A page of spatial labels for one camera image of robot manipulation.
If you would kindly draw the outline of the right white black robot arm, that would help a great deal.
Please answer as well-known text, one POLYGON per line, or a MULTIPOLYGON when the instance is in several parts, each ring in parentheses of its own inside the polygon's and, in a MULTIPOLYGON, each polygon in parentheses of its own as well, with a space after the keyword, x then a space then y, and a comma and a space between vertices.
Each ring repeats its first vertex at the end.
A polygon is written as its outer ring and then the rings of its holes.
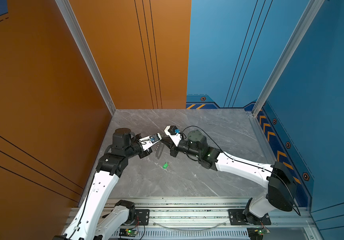
POLYGON ((262 164, 233 156, 219 146, 209 146, 207 137, 198 130, 184 136, 176 126, 167 126, 164 132, 162 142, 170 149, 172 157, 183 153, 205 169, 234 174, 263 188, 260 195, 248 200, 241 214, 246 224, 261 224, 273 210, 298 211, 297 182, 283 163, 262 164))

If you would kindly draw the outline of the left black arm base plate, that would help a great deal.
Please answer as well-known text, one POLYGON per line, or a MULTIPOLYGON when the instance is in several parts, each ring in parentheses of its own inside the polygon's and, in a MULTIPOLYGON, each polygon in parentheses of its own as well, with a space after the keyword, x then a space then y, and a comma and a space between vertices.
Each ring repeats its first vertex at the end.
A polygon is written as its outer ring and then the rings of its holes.
POLYGON ((124 226, 135 226, 138 223, 147 226, 150 220, 150 210, 149 209, 139 209, 135 210, 135 216, 132 220, 127 220, 123 223, 124 226))

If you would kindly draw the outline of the green key tag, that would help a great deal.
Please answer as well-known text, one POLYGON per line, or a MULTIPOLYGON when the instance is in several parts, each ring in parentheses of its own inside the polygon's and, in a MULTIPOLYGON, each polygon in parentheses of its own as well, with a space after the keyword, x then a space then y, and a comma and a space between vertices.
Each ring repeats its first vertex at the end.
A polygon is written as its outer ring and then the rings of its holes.
POLYGON ((166 163, 163 165, 163 169, 166 169, 168 166, 169 166, 169 163, 166 162, 166 163))

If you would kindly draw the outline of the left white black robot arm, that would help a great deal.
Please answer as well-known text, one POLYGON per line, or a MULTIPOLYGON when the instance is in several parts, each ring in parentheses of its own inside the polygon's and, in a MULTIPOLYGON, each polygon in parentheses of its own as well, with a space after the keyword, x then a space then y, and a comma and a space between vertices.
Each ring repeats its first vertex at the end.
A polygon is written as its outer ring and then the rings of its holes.
POLYGON ((151 147, 161 140, 159 133, 142 138, 130 129, 119 128, 113 134, 113 143, 99 159, 91 187, 79 211, 65 232, 55 240, 108 240, 123 224, 135 219, 135 204, 118 201, 103 221, 99 221, 113 188, 118 183, 129 159, 144 158, 152 153, 151 147))

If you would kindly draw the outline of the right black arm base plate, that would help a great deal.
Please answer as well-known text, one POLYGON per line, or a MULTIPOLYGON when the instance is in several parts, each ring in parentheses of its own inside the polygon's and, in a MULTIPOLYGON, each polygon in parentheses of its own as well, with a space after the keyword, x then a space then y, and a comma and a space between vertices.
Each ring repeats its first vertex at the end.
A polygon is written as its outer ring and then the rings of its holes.
POLYGON ((269 214, 265 214, 262 218, 258 218, 254 216, 253 214, 244 214, 244 210, 242 209, 229 209, 229 220, 232 226, 247 226, 247 225, 253 225, 253 226, 270 226, 271 220, 269 214))

